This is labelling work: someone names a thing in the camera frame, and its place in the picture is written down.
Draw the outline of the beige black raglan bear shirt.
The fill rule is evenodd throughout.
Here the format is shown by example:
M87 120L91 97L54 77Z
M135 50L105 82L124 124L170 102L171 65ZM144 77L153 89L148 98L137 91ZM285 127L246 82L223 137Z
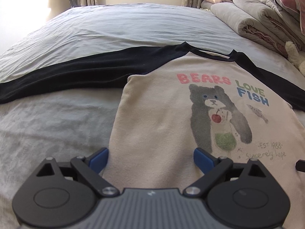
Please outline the beige black raglan bear shirt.
M24 64L1 70L1 228L12 198L44 157L110 151L104 178L118 189L179 188L202 176L200 147L257 158L287 192L284 226L304 228L304 86L242 52L188 43Z

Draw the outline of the grey bed sheet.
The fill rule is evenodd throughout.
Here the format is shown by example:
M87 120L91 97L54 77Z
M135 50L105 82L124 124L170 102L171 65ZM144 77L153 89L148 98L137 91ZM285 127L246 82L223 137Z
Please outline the grey bed sheet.
M132 47L164 47L182 43L214 53L242 52L254 65L297 86L304 86L304 77L286 58L238 36L212 13L156 4L70 9L4 52L1 70L24 64L68 61ZM62 159L48 155L42 159L53 157L65 161L77 155L90 154L66 154Z

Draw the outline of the white plush toy dog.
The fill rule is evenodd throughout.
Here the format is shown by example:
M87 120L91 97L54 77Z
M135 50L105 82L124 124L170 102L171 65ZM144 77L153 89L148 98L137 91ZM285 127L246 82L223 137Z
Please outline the white plush toy dog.
M289 62L305 76L304 52L298 52L297 47L291 41L285 43L285 49L288 54Z

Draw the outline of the upper folded grey quilt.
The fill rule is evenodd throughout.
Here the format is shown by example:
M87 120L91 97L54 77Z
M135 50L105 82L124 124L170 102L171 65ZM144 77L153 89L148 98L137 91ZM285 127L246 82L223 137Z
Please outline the upper folded grey quilt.
M291 41L299 51L304 50L304 35L299 23L286 11L275 11L258 0L233 0L234 4L257 19L283 42Z

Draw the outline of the folded grey quilt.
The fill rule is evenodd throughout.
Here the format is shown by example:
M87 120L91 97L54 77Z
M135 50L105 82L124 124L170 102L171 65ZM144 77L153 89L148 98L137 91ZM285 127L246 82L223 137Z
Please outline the folded grey quilt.
M291 41L299 51L304 50L304 35L299 23L286 11L275 11L258 0L233 0L234 4L257 19L283 42Z
M210 11L238 35L287 57L285 43L263 26L261 22L233 3L213 4Z

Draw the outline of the lower folded grey quilt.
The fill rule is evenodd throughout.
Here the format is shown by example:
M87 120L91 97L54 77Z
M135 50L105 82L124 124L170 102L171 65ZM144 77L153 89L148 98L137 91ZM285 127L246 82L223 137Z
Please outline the lower folded grey quilt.
M233 3L213 4L210 11L238 35L287 57L285 43L263 26L261 22Z

